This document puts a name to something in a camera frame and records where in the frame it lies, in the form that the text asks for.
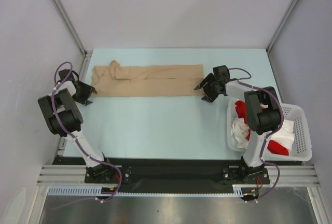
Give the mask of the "beige t shirt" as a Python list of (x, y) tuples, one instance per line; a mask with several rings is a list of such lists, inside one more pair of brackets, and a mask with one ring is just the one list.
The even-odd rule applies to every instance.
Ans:
[(202, 95), (194, 88), (203, 80), (203, 65), (108, 66), (92, 69), (91, 86), (98, 97)]

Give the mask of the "translucent plastic basket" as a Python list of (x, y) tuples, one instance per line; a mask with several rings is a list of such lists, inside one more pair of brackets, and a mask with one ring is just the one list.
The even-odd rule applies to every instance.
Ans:
[[(228, 146), (245, 153), (249, 137), (248, 125), (238, 117), (236, 106), (241, 101), (230, 100), (227, 111), (227, 143)], [(311, 139), (307, 119), (302, 108), (291, 104), (281, 104), (284, 115), (282, 129), (269, 138), (268, 150), (264, 158), (267, 160), (309, 161), (312, 157)]]

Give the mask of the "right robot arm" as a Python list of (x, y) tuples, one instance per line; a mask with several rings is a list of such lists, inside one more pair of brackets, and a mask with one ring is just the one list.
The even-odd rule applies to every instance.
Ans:
[(200, 81), (195, 90), (203, 90), (203, 101), (212, 103), (219, 95), (230, 96), (242, 100), (245, 104), (247, 125), (250, 129), (249, 145), (240, 159), (236, 175), (231, 180), (243, 183), (254, 183), (263, 176), (265, 169), (264, 153), (268, 146), (268, 138), (277, 132), (283, 124), (284, 115), (274, 87), (258, 87), (245, 83), (247, 77), (231, 78), (227, 66), (213, 68), (213, 72)]

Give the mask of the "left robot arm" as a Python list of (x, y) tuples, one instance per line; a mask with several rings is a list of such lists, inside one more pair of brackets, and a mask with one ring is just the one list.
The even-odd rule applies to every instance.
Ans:
[(86, 183), (119, 183), (120, 176), (104, 154), (86, 139), (81, 125), (83, 117), (77, 104), (87, 106), (96, 93), (94, 87), (79, 80), (75, 71), (57, 72), (60, 80), (53, 91), (38, 99), (42, 115), (50, 132), (63, 137), (79, 151), (86, 164)]

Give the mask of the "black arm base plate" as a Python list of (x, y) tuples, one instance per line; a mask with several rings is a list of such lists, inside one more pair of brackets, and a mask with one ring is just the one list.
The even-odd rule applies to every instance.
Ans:
[(84, 182), (88, 184), (134, 185), (143, 181), (174, 183), (208, 181), (222, 185), (268, 184), (271, 173), (267, 165), (249, 172), (239, 160), (181, 160), (112, 158), (107, 165), (88, 167), (83, 158), (55, 157), (53, 165), (83, 166)]

